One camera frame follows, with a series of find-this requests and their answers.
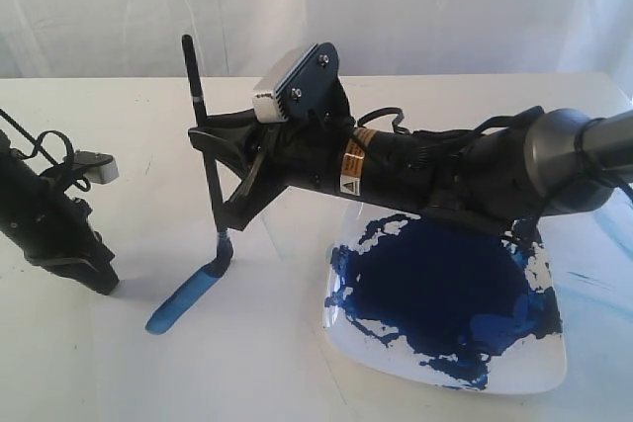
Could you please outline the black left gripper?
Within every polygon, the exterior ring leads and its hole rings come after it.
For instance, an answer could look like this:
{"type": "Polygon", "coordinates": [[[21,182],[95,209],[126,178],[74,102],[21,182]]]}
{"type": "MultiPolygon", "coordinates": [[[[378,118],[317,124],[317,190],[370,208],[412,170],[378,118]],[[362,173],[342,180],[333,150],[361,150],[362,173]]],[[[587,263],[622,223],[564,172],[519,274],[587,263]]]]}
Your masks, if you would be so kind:
{"type": "Polygon", "coordinates": [[[87,202],[66,194],[71,187],[92,185],[73,171],[74,155],[81,150],[56,130],[42,132],[32,145],[24,153],[1,134],[1,232],[30,264],[109,295],[119,283],[112,265],[115,254],[92,229],[87,202]],[[49,135],[63,141],[66,156],[36,173],[28,161],[45,153],[43,141],[49,135]]]}

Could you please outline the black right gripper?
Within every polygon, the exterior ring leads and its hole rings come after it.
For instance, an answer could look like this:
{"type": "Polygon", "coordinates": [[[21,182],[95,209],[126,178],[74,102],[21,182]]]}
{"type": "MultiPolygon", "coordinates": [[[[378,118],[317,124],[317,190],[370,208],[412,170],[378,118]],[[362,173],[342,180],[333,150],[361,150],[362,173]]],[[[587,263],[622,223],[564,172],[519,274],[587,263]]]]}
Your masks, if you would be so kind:
{"type": "Polygon", "coordinates": [[[350,117],[264,125],[254,113],[220,114],[188,136],[240,179],[221,205],[221,231],[243,231],[289,187],[366,199],[366,129],[350,117]]]}

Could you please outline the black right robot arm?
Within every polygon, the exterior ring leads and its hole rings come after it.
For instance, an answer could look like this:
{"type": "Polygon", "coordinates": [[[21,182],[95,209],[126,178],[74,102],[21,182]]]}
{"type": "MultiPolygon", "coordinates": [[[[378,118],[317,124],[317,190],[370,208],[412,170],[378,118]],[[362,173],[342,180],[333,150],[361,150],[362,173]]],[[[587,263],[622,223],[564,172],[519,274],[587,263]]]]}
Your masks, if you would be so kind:
{"type": "Polygon", "coordinates": [[[473,129],[396,133],[349,117],[261,124],[252,112],[189,130],[211,170],[240,180],[224,198],[207,175],[216,221],[242,230],[290,187],[435,218],[492,235],[518,220],[599,209],[632,183],[632,116],[592,119],[532,108],[473,129]]]}

